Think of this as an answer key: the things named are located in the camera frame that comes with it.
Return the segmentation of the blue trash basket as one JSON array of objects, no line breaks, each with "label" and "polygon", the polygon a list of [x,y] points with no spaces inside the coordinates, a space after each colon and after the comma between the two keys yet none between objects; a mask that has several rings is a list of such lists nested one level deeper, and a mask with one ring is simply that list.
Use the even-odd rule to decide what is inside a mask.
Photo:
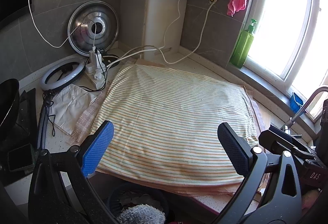
[{"label": "blue trash basket", "polygon": [[123,211],[138,205],[152,206],[166,216],[170,214],[167,199],[160,190],[135,183],[123,183],[115,187],[106,200],[107,208],[115,217],[118,217]]}]

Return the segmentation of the chrome faucet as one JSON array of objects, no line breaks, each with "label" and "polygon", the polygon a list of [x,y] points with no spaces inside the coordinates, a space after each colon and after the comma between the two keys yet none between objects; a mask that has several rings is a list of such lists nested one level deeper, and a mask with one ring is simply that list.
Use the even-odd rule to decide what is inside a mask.
[{"label": "chrome faucet", "polygon": [[309,97],[309,99],[304,103],[304,105],[286,122],[284,123],[281,127],[280,130],[284,131],[287,133],[287,130],[291,128],[291,126],[295,123],[295,121],[306,111],[310,103],[314,100],[314,98],[320,94],[321,92],[328,92],[328,87],[327,86],[320,86],[317,88],[312,95]]}]

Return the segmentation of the white cloth bag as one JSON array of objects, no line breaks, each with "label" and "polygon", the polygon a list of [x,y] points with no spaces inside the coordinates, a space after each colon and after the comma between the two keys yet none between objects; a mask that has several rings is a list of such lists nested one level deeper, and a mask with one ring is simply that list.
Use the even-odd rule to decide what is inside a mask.
[{"label": "white cloth bag", "polygon": [[95,94],[74,84],[62,89],[53,97],[50,109],[50,114],[55,116],[55,126],[65,134],[71,135],[81,114],[96,98]]}]

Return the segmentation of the blue sponge holder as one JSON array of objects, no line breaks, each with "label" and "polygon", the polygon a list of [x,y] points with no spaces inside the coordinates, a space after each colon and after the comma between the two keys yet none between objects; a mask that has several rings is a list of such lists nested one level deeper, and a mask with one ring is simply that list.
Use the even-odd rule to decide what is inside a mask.
[{"label": "blue sponge holder", "polygon": [[290,109],[293,111],[293,113],[297,113],[300,108],[304,105],[304,101],[296,94],[292,93],[290,99]]}]

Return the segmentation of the striped yellow towel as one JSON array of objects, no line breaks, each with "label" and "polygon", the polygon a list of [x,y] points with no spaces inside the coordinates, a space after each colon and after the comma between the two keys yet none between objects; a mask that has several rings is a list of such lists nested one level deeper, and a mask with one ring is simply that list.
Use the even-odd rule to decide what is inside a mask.
[{"label": "striped yellow towel", "polygon": [[114,136],[98,168],[137,181],[177,187],[242,181],[217,137],[226,122],[257,146],[246,90],[165,67],[125,65],[113,79],[92,128],[111,121]]}]

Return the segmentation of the white power strip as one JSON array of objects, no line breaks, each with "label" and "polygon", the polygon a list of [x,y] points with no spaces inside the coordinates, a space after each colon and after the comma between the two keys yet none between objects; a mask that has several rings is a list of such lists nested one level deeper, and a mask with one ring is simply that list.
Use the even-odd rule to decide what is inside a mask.
[{"label": "white power strip", "polygon": [[106,65],[102,62],[101,53],[95,46],[89,51],[85,74],[96,90],[100,90],[106,84]]}]

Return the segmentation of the green soap bottle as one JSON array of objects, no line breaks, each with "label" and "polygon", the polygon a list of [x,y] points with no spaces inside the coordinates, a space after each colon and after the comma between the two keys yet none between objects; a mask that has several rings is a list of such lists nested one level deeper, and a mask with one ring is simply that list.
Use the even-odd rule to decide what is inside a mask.
[{"label": "green soap bottle", "polygon": [[251,19],[248,28],[240,33],[234,52],[230,58],[230,63],[238,69],[242,68],[247,59],[249,49],[254,40],[256,23],[257,21],[255,19]]}]

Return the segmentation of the steel pot lid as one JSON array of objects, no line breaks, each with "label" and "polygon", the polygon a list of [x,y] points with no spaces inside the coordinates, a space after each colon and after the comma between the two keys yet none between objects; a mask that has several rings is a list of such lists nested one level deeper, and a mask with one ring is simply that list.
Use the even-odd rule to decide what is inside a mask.
[{"label": "steel pot lid", "polygon": [[68,21],[68,41],[82,56],[88,56],[93,47],[106,52],[116,42],[119,28],[118,15],[111,5],[103,1],[86,2]]}]

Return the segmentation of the white cutting board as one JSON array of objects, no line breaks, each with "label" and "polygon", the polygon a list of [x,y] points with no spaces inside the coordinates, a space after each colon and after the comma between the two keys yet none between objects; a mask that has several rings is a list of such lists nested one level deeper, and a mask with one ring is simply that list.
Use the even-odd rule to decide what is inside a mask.
[{"label": "white cutting board", "polygon": [[146,61],[161,56],[157,48],[168,57],[178,52],[181,42],[187,0],[147,0],[143,45]]}]

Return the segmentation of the pink hanging cloth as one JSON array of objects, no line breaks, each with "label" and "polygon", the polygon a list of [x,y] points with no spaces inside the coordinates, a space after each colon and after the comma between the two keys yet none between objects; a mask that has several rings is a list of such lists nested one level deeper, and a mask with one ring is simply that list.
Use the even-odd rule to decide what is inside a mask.
[{"label": "pink hanging cloth", "polygon": [[227,5],[227,15],[232,17],[235,13],[245,10],[246,5],[247,0],[229,0]]}]

